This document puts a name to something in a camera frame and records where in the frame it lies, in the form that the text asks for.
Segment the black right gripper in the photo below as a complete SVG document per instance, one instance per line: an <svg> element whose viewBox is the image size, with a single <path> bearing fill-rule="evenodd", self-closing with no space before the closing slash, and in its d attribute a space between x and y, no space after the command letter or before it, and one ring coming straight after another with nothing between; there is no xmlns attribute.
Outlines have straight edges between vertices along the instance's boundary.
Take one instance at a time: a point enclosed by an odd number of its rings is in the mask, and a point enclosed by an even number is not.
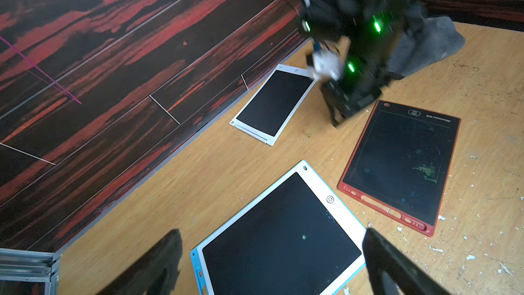
<svg viewBox="0 0 524 295"><path fill-rule="evenodd" d="M391 80L400 79L389 71L388 60L412 5L413 0L303 0L304 34L320 41L350 41L338 77L321 85L333 126L378 99Z"/></svg>

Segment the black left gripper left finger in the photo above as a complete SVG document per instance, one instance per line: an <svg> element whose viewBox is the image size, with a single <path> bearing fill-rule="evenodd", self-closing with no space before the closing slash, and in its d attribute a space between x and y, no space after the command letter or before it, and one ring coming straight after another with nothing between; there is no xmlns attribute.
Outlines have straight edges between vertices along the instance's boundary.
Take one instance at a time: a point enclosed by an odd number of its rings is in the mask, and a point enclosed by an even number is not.
<svg viewBox="0 0 524 295"><path fill-rule="evenodd" d="M180 274L181 233L172 229L100 294L170 294Z"/></svg>

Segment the white teal drawing tablet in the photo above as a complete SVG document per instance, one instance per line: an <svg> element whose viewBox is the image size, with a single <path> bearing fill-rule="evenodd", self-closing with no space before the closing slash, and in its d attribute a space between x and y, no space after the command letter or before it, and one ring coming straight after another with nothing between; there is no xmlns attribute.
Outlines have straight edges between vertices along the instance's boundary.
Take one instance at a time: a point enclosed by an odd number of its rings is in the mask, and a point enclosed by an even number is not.
<svg viewBox="0 0 524 295"><path fill-rule="evenodd" d="M365 233L300 161L190 257L200 294L335 294L365 267Z"/></svg>

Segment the dark grey wiping cloth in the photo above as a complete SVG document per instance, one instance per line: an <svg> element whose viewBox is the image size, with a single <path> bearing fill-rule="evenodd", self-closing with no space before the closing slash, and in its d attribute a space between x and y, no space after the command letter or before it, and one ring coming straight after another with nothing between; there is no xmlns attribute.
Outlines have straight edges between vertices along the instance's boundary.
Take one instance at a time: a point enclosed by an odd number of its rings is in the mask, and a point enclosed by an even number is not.
<svg viewBox="0 0 524 295"><path fill-rule="evenodd" d="M466 40L448 16L427 17L422 3L407 12L404 32L388 61L388 71L401 78L459 52Z"/></svg>

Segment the red drawing tablet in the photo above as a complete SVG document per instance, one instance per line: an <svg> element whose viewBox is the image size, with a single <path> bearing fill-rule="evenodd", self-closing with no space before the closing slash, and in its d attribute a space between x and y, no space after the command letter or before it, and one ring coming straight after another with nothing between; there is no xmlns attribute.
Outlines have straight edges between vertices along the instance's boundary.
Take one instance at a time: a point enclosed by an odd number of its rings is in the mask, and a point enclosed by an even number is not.
<svg viewBox="0 0 524 295"><path fill-rule="evenodd" d="M338 183L338 190L431 237L461 119L377 101Z"/></svg>

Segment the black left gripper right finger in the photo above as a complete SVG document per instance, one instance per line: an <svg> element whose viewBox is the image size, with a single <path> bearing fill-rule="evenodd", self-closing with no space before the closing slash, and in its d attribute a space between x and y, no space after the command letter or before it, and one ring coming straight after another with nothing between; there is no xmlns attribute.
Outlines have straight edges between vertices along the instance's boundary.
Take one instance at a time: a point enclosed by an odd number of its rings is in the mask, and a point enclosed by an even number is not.
<svg viewBox="0 0 524 295"><path fill-rule="evenodd" d="M368 228L362 243L374 294L448 294L377 230Z"/></svg>

